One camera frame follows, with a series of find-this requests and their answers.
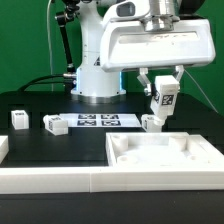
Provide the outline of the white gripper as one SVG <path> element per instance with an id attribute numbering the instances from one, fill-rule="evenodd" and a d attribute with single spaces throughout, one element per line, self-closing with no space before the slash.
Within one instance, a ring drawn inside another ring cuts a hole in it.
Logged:
<path id="1" fill-rule="evenodd" d="M 203 66 L 215 58 L 206 19 L 180 18 L 182 0 L 125 0 L 103 18 L 100 65 L 107 72 L 139 69 L 146 96 L 152 93 L 147 68 L 175 67 L 180 81 L 184 66 Z"/>

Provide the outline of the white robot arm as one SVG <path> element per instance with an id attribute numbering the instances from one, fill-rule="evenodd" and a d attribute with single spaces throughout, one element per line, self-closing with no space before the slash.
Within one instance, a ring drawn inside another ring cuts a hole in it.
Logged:
<path id="1" fill-rule="evenodd" d="M 109 102 L 125 94 L 120 73 L 204 66 L 215 58 L 209 21 L 183 15 L 184 0 L 62 0 L 63 22 L 78 18 L 82 62 L 72 94 Z"/>

